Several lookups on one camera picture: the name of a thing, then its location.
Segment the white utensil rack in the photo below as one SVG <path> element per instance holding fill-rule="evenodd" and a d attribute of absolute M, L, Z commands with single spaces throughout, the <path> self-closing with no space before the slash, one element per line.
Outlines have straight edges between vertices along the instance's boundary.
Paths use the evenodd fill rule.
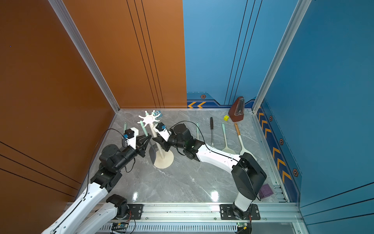
<path fill-rule="evenodd" d="M 149 155 L 152 164 L 158 169 L 170 167 L 174 161 L 174 154 L 167 148 L 167 141 L 170 133 L 166 126 L 160 121 L 161 113 L 153 110 L 151 113 L 145 111 L 145 116 L 139 116 L 138 122 L 145 135 L 150 135 L 152 143 L 149 149 Z"/>

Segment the mint handle cream turner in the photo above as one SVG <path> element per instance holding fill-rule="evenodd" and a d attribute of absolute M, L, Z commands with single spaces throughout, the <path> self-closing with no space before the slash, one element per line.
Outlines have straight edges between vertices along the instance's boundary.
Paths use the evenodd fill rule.
<path fill-rule="evenodd" d="M 199 122 L 197 121 L 196 122 L 196 138 L 197 138 L 197 140 L 199 140 L 199 136 L 200 136 Z"/>

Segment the black handle metal utensil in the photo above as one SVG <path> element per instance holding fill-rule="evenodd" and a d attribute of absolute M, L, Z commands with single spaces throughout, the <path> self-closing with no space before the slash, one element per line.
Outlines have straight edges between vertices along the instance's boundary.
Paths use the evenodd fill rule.
<path fill-rule="evenodd" d="M 211 131 L 211 147 L 214 147 L 214 133 L 213 133 L 213 129 L 214 129 L 214 121 L 213 121 L 213 117 L 210 117 L 210 131 Z"/>

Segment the mint handle white spatula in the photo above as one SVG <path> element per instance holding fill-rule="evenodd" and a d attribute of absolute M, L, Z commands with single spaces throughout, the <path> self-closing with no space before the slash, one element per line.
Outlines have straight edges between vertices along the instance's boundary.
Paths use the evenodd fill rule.
<path fill-rule="evenodd" d="M 222 130 L 223 130 L 223 135 L 224 135 L 224 141 L 225 141 L 225 147 L 222 150 L 223 152 L 229 153 L 229 154 L 235 154 L 235 151 L 230 149 L 228 146 L 228 139 L 227 139 L 227 134 L 226 134 L 226 126 L 222 122 Z"/>

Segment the wooden handle white spatula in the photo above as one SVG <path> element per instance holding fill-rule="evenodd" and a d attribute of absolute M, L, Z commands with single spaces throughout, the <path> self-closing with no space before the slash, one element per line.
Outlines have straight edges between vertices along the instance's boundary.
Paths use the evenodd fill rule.
<path fill-rule="evenodd" d="M 240 145 L 241 145 L 241 151 L 240 151 L 240 155 L 243 155 L 244 153 L 248 153 L 250 154 L 255 160 L 257 160 L 257 158 L 254 156 L 254 154 L 252 154 L 249 150 L 247 150 L 244 146 L 244 143 L 243 143 L 243 139 L 241 137 L 241 133 L 240 133 L 240 129 L 239 129 L 239 126 L 238 124 L 235 122 L 234 123 L 234 126 L 235 126 L 235 129 L 236 129 L 236 132 L 237 132 L 237 136 L 239 138 L 239 142 L 240 142 Z"/>

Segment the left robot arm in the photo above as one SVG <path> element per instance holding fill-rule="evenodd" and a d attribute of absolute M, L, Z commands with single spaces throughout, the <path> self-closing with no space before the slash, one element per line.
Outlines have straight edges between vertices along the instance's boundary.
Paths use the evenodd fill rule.
<path fill-rule="evenodd" d="M 145 156 L 150 135 L 125 137 L 126 147 L 111 144 L 100 155 L 99 170 L 88 183 L 85 191 L 47 229 L 45 234 L 94 234 L 114 218 L 131 217 L 127 199 L 112 195 L 92 216 L 89 213 L 116 186 L 122 177 L 121 170 L 136 156 Z"/>

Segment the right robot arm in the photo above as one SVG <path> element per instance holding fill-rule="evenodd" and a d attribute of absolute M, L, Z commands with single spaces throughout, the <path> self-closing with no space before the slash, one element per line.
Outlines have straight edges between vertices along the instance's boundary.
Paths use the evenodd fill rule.
<path fill-rule="evenodd" d="M 190 160 L 209 163 L 230 173 L 238 190 L 232 205 L 233 214 L 237 219 L 250 218 L 253 202 L 267 179 L 255 156 L 248 152 L 236 155 L 214 149 L 204 140 L 194 138 L 183 122 L 174 125 L 170 130 L 163 123 L 159 123 L 152 130 L 155 131 L 153 140 L 164 151 L 167 152 L 173 147 Z"/>

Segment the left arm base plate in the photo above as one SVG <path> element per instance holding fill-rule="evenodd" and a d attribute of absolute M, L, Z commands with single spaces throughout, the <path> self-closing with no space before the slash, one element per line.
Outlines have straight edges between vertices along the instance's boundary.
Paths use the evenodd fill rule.
<path fill-rule="evenodd" d="M 117 208 L 117 220 L 140 220 L 143 214 L 143 204 L 126 204 Z"/>

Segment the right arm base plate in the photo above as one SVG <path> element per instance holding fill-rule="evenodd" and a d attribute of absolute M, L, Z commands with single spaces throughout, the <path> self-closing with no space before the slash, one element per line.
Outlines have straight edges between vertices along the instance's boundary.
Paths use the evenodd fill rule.
<path fill-rule="evenodd" d="M 260 220 L 258 205 L 251 203 L 246 211 L 240 210 L 234 204 L 220 204 L 222 220 Z"/>

